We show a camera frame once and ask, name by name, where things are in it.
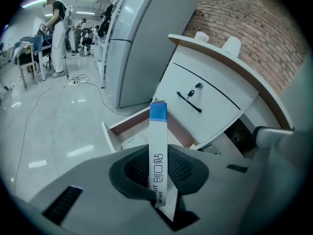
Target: black handle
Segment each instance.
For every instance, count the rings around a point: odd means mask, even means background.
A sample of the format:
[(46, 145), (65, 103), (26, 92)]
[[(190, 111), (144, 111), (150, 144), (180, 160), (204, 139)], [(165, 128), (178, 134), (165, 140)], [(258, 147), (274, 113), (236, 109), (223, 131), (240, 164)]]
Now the black handle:
[(186, 100), (186, 98), (184, 98), (180, 92), (177, 92), (177, 95), (180, 96), (182, 99), (184, 99), (184, 101), (186, 101), (188, 104), (190, 104), (197, 112), (200, 112), (200, 113), (202, 112), (201, 109), (199, 109), (197, 106), (193, 105), (188, 100)]

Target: brick wall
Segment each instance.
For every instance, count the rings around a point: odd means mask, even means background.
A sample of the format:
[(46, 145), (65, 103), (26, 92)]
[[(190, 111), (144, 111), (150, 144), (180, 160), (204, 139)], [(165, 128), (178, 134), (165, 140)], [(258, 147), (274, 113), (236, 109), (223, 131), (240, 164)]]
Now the brick wall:
[(255, 69), (277, 93), (291, 81), (306, 53), (297, 24), (278, 0), (197, 0), (184, 35), (201, 30), (209, 43), (222, 47), (240, 39), (239, 58)]

